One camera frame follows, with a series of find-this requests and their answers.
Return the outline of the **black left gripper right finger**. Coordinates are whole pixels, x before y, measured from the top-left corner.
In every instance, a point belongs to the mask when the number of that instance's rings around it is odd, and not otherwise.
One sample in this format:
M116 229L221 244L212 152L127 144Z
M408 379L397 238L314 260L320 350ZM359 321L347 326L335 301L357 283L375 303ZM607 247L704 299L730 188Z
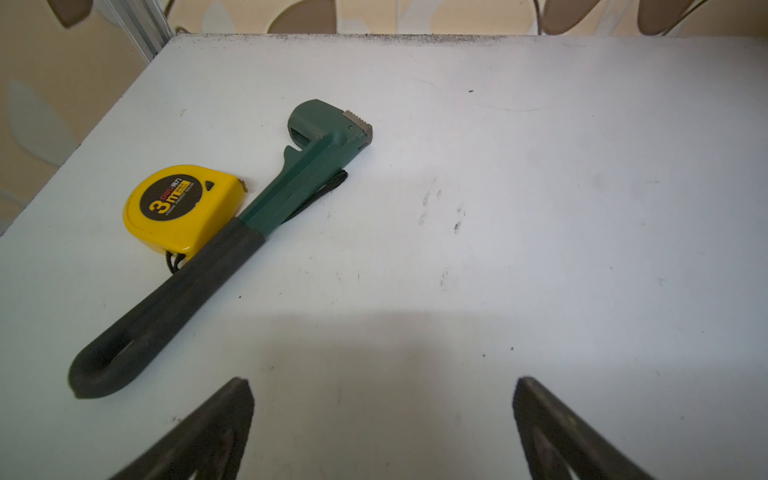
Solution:
M512 409L533 479L651 477L531 376L518 379Z

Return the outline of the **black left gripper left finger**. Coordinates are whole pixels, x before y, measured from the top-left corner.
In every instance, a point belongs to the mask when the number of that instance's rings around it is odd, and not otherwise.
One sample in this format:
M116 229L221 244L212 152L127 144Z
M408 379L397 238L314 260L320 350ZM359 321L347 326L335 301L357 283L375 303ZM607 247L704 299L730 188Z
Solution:
M115 479L235 479L248 441L254 398L234 377Z

